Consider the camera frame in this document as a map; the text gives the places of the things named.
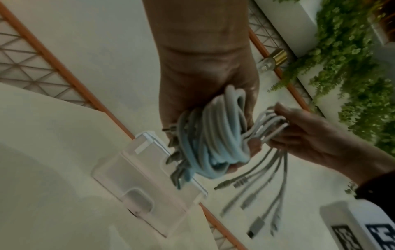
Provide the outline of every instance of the leaves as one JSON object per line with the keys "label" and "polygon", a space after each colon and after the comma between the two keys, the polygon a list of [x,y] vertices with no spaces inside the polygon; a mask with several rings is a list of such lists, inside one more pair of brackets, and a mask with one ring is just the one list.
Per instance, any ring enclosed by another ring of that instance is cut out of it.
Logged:
{"label": "leaves", "polygon": [[339,98],[348,96],[339,112],[340,121],[356,135],[376,142],[395,156],[393,86],[372,58],[372,30],[368,22],[380,8],[380,2],[323,0],[321,5],[316,17],[318,45],[290,64],[283,79],[271,90],[286,86],[299,74],[322,64],[323,70],[309,83],[316,88],[313,101],[340,85]]}

